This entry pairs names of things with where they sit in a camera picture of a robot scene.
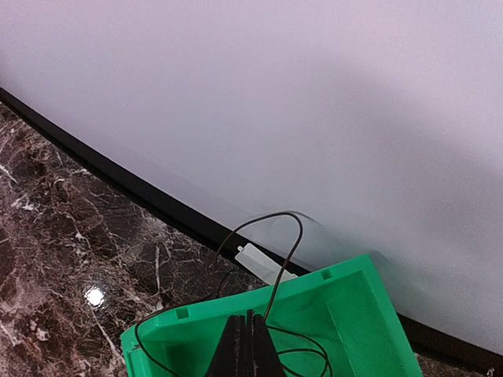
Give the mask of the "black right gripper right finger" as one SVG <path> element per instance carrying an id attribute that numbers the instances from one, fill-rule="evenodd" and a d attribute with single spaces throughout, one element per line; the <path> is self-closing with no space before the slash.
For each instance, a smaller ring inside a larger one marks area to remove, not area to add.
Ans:
<path id="1" fill-rule="evenodd" d="M 247 311 L 247 342 L 247 376 L 285 375 L 265 320 L 253 310 Z"/>

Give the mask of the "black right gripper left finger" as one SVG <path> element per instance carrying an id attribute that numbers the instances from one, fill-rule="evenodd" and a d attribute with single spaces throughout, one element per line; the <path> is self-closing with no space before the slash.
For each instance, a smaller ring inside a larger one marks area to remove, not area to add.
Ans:
<path id="1" fill-rule="evenodd" d="M 227 319 L 206 376 L 246 376 L 247 325 L 242 315 Z"/>

